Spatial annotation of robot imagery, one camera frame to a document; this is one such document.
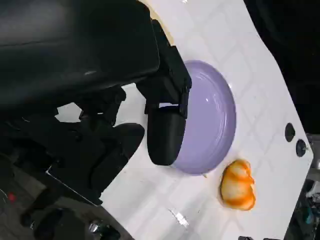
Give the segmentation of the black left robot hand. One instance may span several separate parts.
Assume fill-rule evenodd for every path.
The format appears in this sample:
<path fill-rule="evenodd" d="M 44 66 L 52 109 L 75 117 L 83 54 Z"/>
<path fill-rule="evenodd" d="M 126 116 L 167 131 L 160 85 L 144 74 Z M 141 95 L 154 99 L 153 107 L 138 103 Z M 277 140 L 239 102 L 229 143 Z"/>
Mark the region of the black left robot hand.
<path fill-rule="evenodd" d="M 168 37 L 138 0 L 1 1 L 1 141 L 95 206 L 143 138 L 173 164 L 192 80 Z"/>

